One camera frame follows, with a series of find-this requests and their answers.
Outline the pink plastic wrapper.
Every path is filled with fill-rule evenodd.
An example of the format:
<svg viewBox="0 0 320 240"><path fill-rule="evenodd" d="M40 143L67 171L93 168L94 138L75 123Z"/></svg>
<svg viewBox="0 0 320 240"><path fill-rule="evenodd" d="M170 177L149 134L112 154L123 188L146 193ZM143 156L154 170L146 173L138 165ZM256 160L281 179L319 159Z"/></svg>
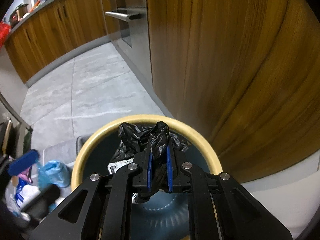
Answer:
<svg viewBox="0 0 320 240"><path fill-rule="evenodd" d="M27 182L28 184L32 184L33 180L31 178L31 169L32 169L32 167L30 166L26 170L22 171L18 175L18 178L21 178L23 181Z"/></svg>

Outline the blue paper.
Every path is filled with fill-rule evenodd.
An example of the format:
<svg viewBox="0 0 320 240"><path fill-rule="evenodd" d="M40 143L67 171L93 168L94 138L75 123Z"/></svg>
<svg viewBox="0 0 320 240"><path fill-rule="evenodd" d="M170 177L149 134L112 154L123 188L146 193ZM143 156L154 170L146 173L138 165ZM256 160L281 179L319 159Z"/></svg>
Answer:
<svg viewBox="0 0 320 240"><path fill-rule="evenodd" d="M64 188L68 187L71 183L71 175L68 167L58 160L50 160L43 166L37 163L37 171L38 185L41 190L50 184Z"/></svg>

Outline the black plastic trash bag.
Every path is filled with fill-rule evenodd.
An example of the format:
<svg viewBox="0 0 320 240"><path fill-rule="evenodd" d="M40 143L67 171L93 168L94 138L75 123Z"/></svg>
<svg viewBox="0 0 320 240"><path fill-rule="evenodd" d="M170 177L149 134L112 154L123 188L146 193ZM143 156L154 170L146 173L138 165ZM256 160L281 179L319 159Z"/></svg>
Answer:
<svg viewBox="0 0 320 240"><path fill-rule="evenodd" d="M134 193L133 202L142 204L159 190L172 193L178 175L175 153L186 152L191 143L169 126L158 121L154 126L122 123L118 128L120 144L110 163L133 158L146 170L146 193Z"/></svg>

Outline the yellow rimmed blue trash bin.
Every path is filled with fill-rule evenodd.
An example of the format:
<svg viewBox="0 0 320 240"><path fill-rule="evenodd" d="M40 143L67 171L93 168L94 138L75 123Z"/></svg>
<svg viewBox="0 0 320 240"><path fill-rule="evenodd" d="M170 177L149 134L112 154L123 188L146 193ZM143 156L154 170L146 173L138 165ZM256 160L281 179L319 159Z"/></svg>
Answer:
<svg viewBox="0 0 320 240"><path fill-rule="evenodd" d="M222 172L220 161L209 142L195 129L176 119L151 114L129 115L114 120L95 133L86 135L80 146L71 177L71 189L75 190L86 178L84 174L89 157L104 141L107 142L103 152L103 161L109 162L111 154L119 145L116 134L120 124L127 122L134 125L154 125L163 121L170 131L187 139L195 149L189 149L186 156L190 162L218 175ZM132 239L188 239L189 219L188 200L183 194L168 194L159 191L144 204L132 206Z"/></svg>

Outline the wooden kitchen cabinets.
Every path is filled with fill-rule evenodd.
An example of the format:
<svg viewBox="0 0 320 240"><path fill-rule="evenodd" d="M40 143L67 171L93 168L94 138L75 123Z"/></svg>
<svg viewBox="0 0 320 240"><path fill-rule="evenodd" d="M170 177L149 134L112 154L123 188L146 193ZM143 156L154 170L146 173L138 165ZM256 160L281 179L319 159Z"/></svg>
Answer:
<svg viewBox="0 0 320 240"><path fill-rule="evenodd" d="M3 46L23 82L109 38L103 0L48 0ZM147 0L152 90L247 182L319 150L319 0Z"/></svg>

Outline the metal shelf rack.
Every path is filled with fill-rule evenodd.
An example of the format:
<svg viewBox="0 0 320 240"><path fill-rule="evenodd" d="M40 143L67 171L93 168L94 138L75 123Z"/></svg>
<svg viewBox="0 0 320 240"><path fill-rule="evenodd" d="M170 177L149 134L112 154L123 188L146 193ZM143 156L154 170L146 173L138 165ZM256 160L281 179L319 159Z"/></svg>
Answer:
<svg viewBox="0 0 320 240"><path fill-rule="evenodd" d="M18 158L31 149L33 128L1 94L1 154Z"/></svg>

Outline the white printed paper scrap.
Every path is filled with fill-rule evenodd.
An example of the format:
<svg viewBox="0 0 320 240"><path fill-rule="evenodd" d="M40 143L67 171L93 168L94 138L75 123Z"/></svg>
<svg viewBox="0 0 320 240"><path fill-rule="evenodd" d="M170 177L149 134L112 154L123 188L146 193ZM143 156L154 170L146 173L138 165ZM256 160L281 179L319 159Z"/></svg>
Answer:
<svg viewBox="0 0 320 240"><path fill-rule="evenodd" d="M107 166L108 172L109 174L115 174L120 168L129 165L132 162L133 158L109 163Z"/></svg>

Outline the grey checked floor mat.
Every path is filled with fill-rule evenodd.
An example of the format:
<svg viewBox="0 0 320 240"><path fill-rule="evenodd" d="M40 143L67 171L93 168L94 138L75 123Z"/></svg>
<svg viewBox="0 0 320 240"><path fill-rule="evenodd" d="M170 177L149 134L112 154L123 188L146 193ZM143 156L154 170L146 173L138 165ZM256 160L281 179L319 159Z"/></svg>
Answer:
<svg viewBox="0 0 320 240"><path fill-rule="evenodd" d="M41 153L41 164L44 165L50 160L57 160L66 164L72 170L78 153L90 136L90 134L82 135L45 148Z"/></svg>

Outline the red plastic bag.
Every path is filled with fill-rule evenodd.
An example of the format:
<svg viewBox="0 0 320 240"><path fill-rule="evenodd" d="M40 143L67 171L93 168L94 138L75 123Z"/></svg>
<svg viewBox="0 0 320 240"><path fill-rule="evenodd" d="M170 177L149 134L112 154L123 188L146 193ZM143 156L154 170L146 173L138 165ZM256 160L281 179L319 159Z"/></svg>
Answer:
<svg viewBox="0 0 320 240"><path fill-rule="evenodd" d="M1 21L0 22L0 48L3 46L4 42L7 39L7 36L10 33L10 25Z"/></svg>

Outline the pot on counter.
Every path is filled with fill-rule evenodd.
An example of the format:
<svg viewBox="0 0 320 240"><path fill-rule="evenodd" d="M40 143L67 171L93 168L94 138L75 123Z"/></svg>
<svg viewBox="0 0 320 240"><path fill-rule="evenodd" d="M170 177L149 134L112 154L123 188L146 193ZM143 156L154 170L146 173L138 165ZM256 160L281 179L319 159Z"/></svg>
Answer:
<svg viewBox="0 0 320 240"><path fill-rule="evenodd" d="M21 3L11 13L9 21L12 27L14 27L18 22L20 22L23 16L28 12L28 5L28 3Z"/></svg>

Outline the stainless steel oven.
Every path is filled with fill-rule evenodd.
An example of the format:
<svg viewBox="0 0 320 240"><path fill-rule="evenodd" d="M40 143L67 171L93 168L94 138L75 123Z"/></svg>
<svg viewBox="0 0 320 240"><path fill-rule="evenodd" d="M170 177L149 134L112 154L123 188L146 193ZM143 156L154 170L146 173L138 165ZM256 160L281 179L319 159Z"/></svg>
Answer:
<svg viewBox="0 0 320 240"><path fill-rule="evenodd" d="M107 33L124 58L152 86L147 0L103 0Z"/></svg>

